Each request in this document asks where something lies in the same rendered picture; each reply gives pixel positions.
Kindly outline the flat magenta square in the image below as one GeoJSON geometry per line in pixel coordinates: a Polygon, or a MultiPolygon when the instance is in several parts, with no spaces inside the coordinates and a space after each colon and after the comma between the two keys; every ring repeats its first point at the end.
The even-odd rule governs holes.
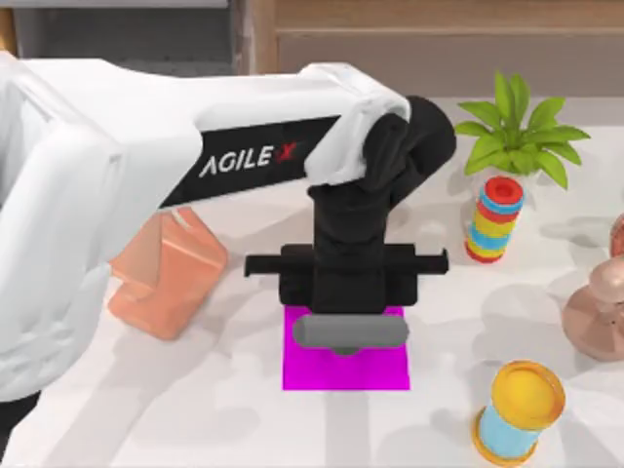
{"type": "Polygon", "coordinates": [[[320,391],[399,391],[410,389],[409,356],[405,345],[368,348],[341,356],[329,349],[304,348],[293,339],[293,325],[310,311],[284,308],[282,388],[320,391]]]}

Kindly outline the stack of coloured rings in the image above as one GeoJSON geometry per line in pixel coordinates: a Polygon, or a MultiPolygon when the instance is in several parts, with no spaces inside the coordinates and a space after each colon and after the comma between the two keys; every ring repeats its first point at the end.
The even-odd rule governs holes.
{"type": "Polygon", "coordinates": [[[505,254],[524,195],[522,186],[508,176],[494,176],[484,183],[464,241],[471,258],[494,263],[505,254]]]}

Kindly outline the yellow and blue can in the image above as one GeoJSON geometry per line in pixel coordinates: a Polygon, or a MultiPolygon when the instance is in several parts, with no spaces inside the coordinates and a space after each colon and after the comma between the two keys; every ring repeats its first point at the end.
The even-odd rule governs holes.
{"type": "Polygon", "coordinates": [[[490,402],[474,418],[472,442],[488,462],[515,468],[530,459],[540,434],[565,405],[565,389],[551,370],[528,360],[510,362],[496,374],[490,402]]]}

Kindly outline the green potted plant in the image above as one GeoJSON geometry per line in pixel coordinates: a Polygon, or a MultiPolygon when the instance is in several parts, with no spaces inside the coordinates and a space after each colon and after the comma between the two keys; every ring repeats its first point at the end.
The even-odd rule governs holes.
{"type": "Polygon", "coordinates": [[[564,97],[546,97],[529,108],[530,88],[518,73],[494,73],[493,100],[464,100],[458,107],[472,118],[457,123],[455,132],[475,141],[463,173],[475,176],[496,170],[520,178],[543,173],[568,189],[565,161],[582,164],[572,146],[590,137],[585,131],[558,121],[564,97]]]}

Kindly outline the copper-coloured trophy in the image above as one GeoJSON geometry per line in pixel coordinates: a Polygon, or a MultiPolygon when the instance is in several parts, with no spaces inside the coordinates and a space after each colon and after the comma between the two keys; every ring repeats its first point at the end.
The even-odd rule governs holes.
{"type": "Polygon", "coordinates": [[[609,258],[567,301],[562,327],[579,352],[597,361],[624,361],[624,214],[611,227],[609,258]]]}

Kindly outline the wooden cupboard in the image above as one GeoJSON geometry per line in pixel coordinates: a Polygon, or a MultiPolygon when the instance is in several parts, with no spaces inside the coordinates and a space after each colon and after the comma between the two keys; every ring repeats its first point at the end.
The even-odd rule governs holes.
{"type": "Polygon", "coordinates": [[[408,93],[486,95],[495,70],[545,96],[624,97],[624,0],[246,0],[250,62],[347,61],[408,93]]]}

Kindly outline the grey cabinet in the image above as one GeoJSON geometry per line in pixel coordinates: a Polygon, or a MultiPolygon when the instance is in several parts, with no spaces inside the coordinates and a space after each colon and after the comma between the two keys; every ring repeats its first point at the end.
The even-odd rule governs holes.
{"type": "Polygon", "coordinates": [[[106,59],[178,77],[247,74],[246,0],[0,0],[18,57],[106,59]]]}

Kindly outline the wooden side panel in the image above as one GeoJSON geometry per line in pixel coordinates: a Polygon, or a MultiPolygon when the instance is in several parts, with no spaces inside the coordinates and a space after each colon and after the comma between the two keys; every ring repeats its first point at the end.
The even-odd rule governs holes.
{"type": "Polygon", "coordinates": [[[17,35],[11,8],[0,7],[0,51],[18,55],[17,35]]]}

